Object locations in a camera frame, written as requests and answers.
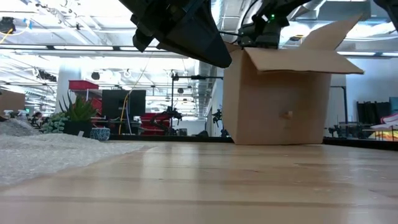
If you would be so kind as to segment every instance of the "blue pot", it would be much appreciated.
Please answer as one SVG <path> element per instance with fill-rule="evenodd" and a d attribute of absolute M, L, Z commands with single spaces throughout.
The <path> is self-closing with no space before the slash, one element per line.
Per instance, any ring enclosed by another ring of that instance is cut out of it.
<path fill-rule="evenodd" d="M 93 128 L 90 133 L 90 138 L 99 141 L 107 141 L 111 136 L 111 130 L 109 128 Z"/>

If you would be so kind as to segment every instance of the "computer monitor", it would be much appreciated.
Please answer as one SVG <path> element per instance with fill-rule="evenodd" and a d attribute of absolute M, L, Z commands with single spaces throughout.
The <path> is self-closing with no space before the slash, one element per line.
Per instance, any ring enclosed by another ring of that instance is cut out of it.
<path fill-rule="evenodd" d="M 116 119 L 121 116 L 123 103 L 128 90 L 103 90 L 102 91 L 102 115 L 107 119 Z M 129 119 L 145 114 L 146 90 L 133 90 L 128 98 Z"/>

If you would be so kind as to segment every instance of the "pillar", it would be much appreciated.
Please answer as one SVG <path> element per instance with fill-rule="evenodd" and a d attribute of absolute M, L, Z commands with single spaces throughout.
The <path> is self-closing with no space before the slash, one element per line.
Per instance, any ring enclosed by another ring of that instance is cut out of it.
<path fill-rule="evenodd" d="M 76 95 L 69 92 L 69 80 L 82 80 L 82 69 L 81 63 L 78 58 L 63 58 L 60 64 L 57 82 L 57 104 L 55 112 L 61 112 L 60 103 L 64 108 L 63 98 L 65 98 L 66 104 L 69 106 L 68 94 L 70 94 L 72 102 L 76 100 Z"/>

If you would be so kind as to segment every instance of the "wooden tabletop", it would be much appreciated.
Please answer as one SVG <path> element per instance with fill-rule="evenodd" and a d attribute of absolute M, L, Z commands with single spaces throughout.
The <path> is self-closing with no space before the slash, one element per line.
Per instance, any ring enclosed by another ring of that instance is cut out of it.
<path fill-rule="evenodd" d="M 148 142 L 0 190 L 0 223 L 397 223 L 398 153 Z"/>

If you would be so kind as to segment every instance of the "ceiling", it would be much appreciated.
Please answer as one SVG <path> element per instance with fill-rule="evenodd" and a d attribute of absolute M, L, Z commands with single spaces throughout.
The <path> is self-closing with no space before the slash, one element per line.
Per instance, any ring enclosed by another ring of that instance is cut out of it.
<path fill-rule="evenodd" d="M 252 0 L 212 0 L 211 11 L 220 30 L 236 32 L 243 22 L 247 22 L 256 9 L 243 19 Z M 325 1 L 313 0 L 306 5 L 305 14 L 294 11 L 289 18 L 290 26 L 281 33 L 281 46 L 292 48 L 300 42 L 292 42 L 295 35 L 306 36 L 311 30 L 331 21 L 345 19 L 353 14 L 363 13 L 361 21 L 340 45 L 343 51 L 398 51 L 397 32 L 389 22 L 387 14 L 369 1 Z M 99 51 L 85 49 L 61 50 L 70 45 L 131 46 L 135 25 L 130 21 L 131 13 L 118 0 L 8 0 L 0 9 L 0 17 L 13 17 L 17 31 L 9 35 L 3 44 L 15 45 L 57 45 L 60 50 L 0 51 L 0 82 L 12 91 L 24 92 L 28 105 L 35 110 L 51 113 L 55 106 L 56 83 L 37 78 L 38 70 L 58 75 L 66 58 L 77 58 L 84 68 L 87 80 L 101 84 L 103 88 L 119 85 L 129 89 L 147 90 L 147 108 L 163 111 L 170 104 L 172 72 L 184 75 L 213 75 L 217 69 L 205 63 L 186 58 L 171 52 L 151 48 L 145 54 L 128 51 Z M 232 35 L 223 35 L 225 41 L 234 40 Z M 100 72 L 100 80 L 92 80 L 91 73 Z M 186 116 L 204 118 L 209 110 L 210 96 L 214 80 L 194 81 L 180 79 L 174 89 L 178 97 L 176 108 Z"/>

